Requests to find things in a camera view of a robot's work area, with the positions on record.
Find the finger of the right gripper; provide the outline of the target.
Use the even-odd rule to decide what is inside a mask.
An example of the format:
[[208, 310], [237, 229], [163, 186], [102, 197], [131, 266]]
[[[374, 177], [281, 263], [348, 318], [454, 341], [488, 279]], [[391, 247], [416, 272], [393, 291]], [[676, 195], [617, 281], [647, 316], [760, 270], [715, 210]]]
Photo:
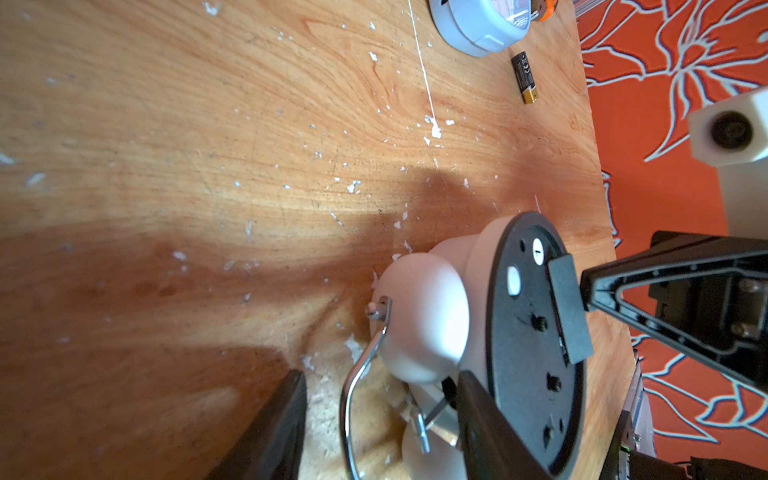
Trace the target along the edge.
[[767, 243], [657, 231], [647, 250], [583, 271], [581, 295], [670, 348], [767, 387]]

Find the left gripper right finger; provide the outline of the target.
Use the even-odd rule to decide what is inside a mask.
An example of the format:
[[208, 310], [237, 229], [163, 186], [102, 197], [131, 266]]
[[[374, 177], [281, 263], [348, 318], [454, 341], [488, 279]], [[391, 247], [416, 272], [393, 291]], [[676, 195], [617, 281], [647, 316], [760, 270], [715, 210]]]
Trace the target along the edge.
[[468, 370], [457, 387], [459, 439], [468, 479], [551, 479]]

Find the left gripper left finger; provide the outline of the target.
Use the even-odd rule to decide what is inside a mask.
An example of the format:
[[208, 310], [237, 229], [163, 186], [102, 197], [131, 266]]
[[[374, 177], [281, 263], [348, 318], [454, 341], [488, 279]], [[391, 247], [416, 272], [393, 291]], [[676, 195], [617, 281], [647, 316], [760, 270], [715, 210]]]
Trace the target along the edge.
[[305, 374], [291, 370], [208, 479], [296, 479], [306, 431]]

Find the black round clock battery cover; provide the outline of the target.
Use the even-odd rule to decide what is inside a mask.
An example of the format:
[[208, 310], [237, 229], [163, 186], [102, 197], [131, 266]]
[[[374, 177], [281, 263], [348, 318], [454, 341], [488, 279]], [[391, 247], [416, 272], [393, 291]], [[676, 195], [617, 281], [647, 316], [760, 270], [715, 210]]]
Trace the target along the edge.
[[565, 357], [569, 364], [576, 365], [590, 358], [594, 347], [573, 256], [551, 259], [546, 266]]

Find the white twin-bell alarm clock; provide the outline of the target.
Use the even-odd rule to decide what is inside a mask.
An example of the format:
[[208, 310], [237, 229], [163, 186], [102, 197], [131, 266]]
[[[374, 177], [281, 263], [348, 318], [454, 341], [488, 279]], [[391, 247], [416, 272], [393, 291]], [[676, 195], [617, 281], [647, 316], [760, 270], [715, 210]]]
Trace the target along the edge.
[[395, 260], [366, 308], [371, 340], [342, 387], [347, 475], [351, 407], [373, 360], [402, 386], [402, 457], [415, 479], [468, 479], [459, 439], [459, 374], [471, 371], [551, 479], [572, 476], [586, 407], [587, 360], [565, 357], [546, 264], [569, 254], [554, 225], [525, 212]]

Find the black gold AA battery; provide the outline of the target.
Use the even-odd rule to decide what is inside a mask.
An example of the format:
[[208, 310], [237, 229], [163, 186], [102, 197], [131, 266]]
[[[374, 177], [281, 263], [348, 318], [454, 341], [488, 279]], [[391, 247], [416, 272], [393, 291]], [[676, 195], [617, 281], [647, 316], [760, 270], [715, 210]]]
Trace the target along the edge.
[[511, 64], [523, 102], [533, 104], [538, 100], [538, 92], [527, 54], [518, 53], [511, 59]]

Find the light blue square alarm clock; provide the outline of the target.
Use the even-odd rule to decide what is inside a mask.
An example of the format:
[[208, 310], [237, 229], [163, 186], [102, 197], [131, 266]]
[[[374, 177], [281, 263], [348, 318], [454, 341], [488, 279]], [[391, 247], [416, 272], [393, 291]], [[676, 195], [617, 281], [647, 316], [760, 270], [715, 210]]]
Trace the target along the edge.
[[429, 8], [441, 37], [477, 58], [522, 40], [533, 20], [529, 0], [431, 0]]

